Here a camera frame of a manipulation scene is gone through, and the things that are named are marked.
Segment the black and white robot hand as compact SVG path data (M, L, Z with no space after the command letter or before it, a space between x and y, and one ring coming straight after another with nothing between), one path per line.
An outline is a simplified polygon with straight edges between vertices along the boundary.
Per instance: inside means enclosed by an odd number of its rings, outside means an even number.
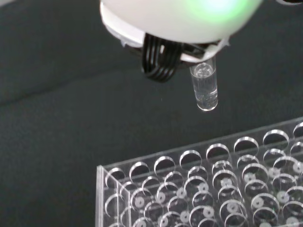
M214 57L261 6L260 0L102 0L107 31L141 57L144 75L166 82L181 65Z

